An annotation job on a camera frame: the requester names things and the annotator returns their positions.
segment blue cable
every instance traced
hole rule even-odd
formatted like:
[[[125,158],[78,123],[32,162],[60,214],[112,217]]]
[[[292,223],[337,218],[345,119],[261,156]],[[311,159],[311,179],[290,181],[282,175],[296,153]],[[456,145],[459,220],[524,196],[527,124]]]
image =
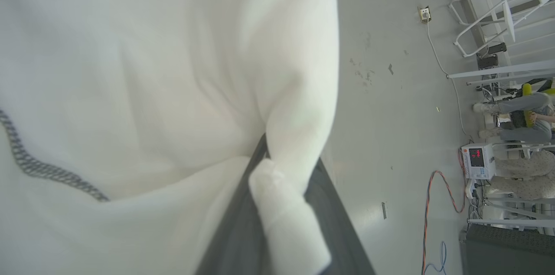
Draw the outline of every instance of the blue cable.
[[[426,268],[424,269],[424,274],[426,274],[428,267],[433,267],[436,270],[436,272],[438,273],[443,272],[444,275],[447,275],[447,273],[445,272],[445,262],[447,261],[447,245],[445,245],[444,241],[441,241],[441,245],[440,245],[440,261],[441,261],[441,269],[437,269],[437,267],[433,263],[428,263],[428,265],[426,265]]]

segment black object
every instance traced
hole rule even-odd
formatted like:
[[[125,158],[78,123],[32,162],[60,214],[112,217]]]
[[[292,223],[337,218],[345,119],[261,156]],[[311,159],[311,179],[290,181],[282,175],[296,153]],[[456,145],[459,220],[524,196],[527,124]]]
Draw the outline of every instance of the black object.
[[[465,238],[464,274],[553,275],[554,236],[471,224]]]
[[[545,81],[545,83],[543,83],[543,85],[538,89],[538,92],[543,92],[547,89],[550,89],[551,86],[553,85],[553,79],[552,78],[541,78],[541,79],[533,79],[530,80],[526,83],[528,83],[529,85],[535,85],[536,83],[539,83],[541,81]],[[522,97],[522,87],[520,89],[518,89],[518,91],[515,94],[515,97]]]
[[[470,154],[470,166],[472,167],[483,167],[484,166],[484,155],[482,154],[482,149],[473,148],[468,149]]]
[[[499,52],[507,52],[507,46],[505,45],[505,43],[490,46],[487,50],[488,54],[495,54]]]
[[[512,93],[515,93],[516,91],[518,91],[518,89],[515,89],[515,88],[506,88],[506,89],[504,89],[504,91],[505,91],[505,93],[507,93],[507,94],[512,94]]]
[[[497,55],[492,55],[482,59],[478,57],[478,70],[492,68],[498,64],[499,58],[497,57]]]
[[[248,188],[248,177],[267,156],[266,136],[263,135],[196,275],[259,275],[269,272],[266,239]],[[331,252],[331,265],[322,274],[375,275],[321,160],[314,168],[305,198],[317,216]]]

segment red digital display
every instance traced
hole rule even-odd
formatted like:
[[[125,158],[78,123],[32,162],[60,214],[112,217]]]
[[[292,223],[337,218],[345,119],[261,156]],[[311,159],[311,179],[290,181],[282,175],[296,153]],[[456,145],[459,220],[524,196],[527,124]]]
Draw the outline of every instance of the red digital display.
[[[470,165],[473,167],[483,167],[484,158],[482,156],[482,151],[479,148],[468,149],[468,154],[470,155]]]
[[[471,155],[472,158],[479,158],[480,157],[480,150],[476,149],[474,153]]]

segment gray floor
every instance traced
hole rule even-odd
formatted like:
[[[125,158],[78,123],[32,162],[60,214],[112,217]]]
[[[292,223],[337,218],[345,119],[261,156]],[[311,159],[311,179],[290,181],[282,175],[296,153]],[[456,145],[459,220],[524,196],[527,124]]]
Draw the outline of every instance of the gray floor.
[[[380,275],[420,273],[432,171],[445,174],[457,205],[462,202],[457,150],[468,137],[451,80],[440,71],[417,13],[418,6],[431,7],[432,40],[448,73],[475,69],[475,60],[463,59],[452,44],[462,28],[448,1],[339,0],[339,101],[323,160]],[[461,44],[476,46],[470,35]],[[462,82],[457,87],[464,126],[476,139],[483,117],[472,114],[470,104],[481,94]],[[444,240],[447,273],[462,274],[458,232],[466,211],[456,214],[440,177],[432,185],[428,222],[427,262],[440,265]]]

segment white sneaker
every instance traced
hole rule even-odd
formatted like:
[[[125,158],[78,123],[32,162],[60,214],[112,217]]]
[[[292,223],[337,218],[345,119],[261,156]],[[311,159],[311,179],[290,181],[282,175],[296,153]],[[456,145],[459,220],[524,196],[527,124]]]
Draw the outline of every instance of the white sneaker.
[[[490,115],[495,115],[500,113],[499,105],[476,103],[472,105],[472,110],[477,113],[489,113]]]
[[[496,137],[499,136],[499,134],[501,134],[501,128],[495,128],[495,129],[489,129],[489,130],[481,130],[478,132],[478,137],[482,138],[482,139],[486,139],[486,138],[490,138],[490,137]]]

